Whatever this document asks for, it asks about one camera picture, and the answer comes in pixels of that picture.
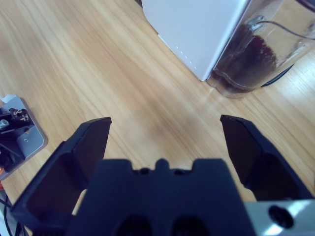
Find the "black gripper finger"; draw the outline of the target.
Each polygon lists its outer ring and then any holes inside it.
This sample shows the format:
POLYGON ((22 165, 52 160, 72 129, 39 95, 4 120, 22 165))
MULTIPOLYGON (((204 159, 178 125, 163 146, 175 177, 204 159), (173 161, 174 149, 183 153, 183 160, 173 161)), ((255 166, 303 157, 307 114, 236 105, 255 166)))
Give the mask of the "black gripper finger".
POLYGON ((276 147, 249 120, 221 115, 229 158, 257 201, 313 199, 276 147))
POLYGON ((112 120, 82 123, 60 143, 11 208, 13 217, 35 236, 63 236, 72 212, 104 158, 112 120))

